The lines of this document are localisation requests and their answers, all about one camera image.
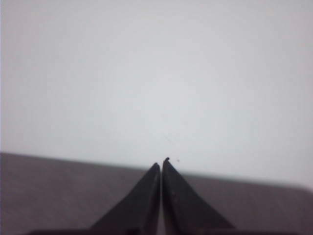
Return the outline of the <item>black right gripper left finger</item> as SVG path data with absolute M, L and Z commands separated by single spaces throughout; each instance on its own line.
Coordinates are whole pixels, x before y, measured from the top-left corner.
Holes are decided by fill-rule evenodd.
M 155 163 L 133 189 L 94 225 L 103 235 L 155 235 L 160 205 L 160 166 Z

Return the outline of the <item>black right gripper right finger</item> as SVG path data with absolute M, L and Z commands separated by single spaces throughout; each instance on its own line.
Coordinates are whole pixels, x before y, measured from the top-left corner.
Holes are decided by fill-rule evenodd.
M 222 214 L 201 198 L 166 158 L 162 165 L 163 200 L 174 228 L 184 235 L 235 230 Z

